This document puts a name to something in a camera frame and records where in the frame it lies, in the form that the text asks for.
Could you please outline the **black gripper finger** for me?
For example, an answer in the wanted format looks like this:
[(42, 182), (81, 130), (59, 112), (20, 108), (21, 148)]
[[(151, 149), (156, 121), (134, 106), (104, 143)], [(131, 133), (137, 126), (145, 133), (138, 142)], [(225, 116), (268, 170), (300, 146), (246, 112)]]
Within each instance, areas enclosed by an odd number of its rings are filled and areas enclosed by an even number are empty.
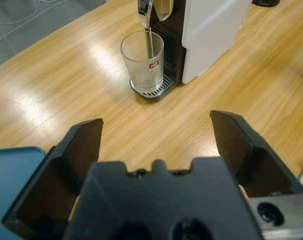
[(53, 146), (1, 220), (19, 237), (61, 237), (100, 152), (103, 119), (73, 125)]
[(241, 116), (211, 110), (219, 155), (250, 197), (303, 194), (303, 186), (267, 141)]

